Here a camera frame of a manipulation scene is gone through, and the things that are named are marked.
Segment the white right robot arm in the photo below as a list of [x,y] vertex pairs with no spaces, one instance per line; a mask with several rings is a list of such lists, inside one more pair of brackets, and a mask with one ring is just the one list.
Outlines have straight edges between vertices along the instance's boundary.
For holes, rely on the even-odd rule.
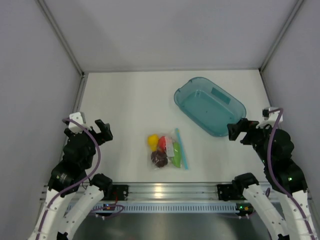
[[282,208],[279,213],[262,190],[257,178],[250,172],[232,180],[233,192],[246,199],[266,226],[273,240],[318,239],[308,206],[308,186],[301,168],[292,160],[294,144],[290,135],[267,124],[242,118],[227,126],[228,138],[252,146],[261,159],[266,179],[277,195]]

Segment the red fake apple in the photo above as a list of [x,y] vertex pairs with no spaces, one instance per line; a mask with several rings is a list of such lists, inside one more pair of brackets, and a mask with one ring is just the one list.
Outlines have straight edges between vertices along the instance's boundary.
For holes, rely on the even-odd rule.
[[161,136],[158,140],[157,146],[159,149],[165,151],[167,149],[167,136]]

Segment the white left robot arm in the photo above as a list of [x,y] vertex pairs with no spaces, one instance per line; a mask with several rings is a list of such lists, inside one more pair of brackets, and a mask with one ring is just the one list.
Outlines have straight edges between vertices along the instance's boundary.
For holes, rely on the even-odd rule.
[[113,194],[113,181],[97,168],[89,174],[94,155],[101,155],[100,146],[113,139],[108,123],[95,120],[99,128],[77,119],[66,118],[68,137],[63,148],[62,160],[51,171],[46,198],[31,240],[71,240],[81,223],[101,200]]

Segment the yellow fake pear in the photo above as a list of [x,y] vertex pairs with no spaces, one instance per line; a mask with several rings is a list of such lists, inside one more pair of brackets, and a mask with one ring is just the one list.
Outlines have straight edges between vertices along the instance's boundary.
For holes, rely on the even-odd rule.
[[158,148],[159,137],[157,134],[149,135],[147,138],[147,144],[152,152],[155,152]]

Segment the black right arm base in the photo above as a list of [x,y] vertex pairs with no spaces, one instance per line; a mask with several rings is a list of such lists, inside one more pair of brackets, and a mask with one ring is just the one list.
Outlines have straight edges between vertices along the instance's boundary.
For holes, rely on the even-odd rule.
[[232,184],[218,184],[217,186],[218,199],[220,201],[237,200],[238,196]]

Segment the green fake cucumber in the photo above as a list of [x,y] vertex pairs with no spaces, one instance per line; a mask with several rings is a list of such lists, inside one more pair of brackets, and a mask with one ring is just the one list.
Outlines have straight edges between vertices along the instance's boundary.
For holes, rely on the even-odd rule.
[[171,161],[176,168],[180,168],[182,155],[181,155],[181,147],[178,142],[173,143],[173,153],[174,153],[174,156],[172,157]]

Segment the clear zip top bag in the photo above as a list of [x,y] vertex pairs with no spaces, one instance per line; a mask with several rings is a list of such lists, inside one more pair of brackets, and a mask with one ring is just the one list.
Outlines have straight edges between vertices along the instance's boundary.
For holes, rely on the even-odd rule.
[[[152,160],[151,160],[152,151],[148,146],[148,142],[147,142],[148,137],[147,137],[146,143],[147,143],[147,148],[148,148],[148,151],[149,151],[149,153],[148,153],[148,163],[149,163],[150,167],[152,167],[154,170],[172,168],[172,169],[188,171],[190,168],[189,168],[189,165],[188,165],[186,151],[185,151],[185,148],[184,148],[184,144],[183,144],[183,141],[182,141],[180,130],[178,128],[175,128],[171,132],[154,133],[154,134],[157,134],[159,138],[161,136],[167,136],[166,150],[163,151],[160,148],[158,148],[158,146],[157,146],[157,150],[161,150],[161,151],[166,153],[167,159],[168,159],[168,164],[166,166],[164,166],[164,167],[158,168],[152,163]],[[180,144],[180,149],[181,149],[181,167],[180,168],[175,167],[173,165],[173,163],[172,163],[172,157],[174,156],[174,150],[173,150],[173,143],[174,142],[178,142]]]

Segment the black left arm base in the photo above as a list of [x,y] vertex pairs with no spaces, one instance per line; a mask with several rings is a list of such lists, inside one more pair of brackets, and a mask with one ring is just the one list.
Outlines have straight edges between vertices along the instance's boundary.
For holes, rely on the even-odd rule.
[[109,195],[109,200],[114,202],[126,201],[128,195],[129,186],[127,184],[114,184]]

